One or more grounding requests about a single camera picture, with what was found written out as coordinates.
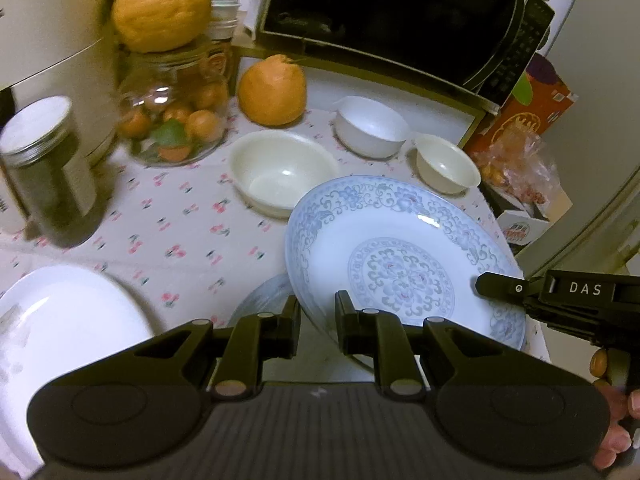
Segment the right human hand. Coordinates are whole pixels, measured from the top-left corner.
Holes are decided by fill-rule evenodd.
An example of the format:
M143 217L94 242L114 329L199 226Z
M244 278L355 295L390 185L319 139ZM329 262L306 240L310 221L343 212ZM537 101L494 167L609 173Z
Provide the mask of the right human hand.
M620 426L620 421L628 416L634 419L639 418L639 391L634 390L626 396L625 393L614 388L604 380L607 369L608 355L605 350L599 349L591 358L589 370L590 374L597 378L593 385L608 402L610 426L608 426L608 432L593 459L593 466L597 470L605 470L611 467L618 454L622 454L631 448L631 435Z

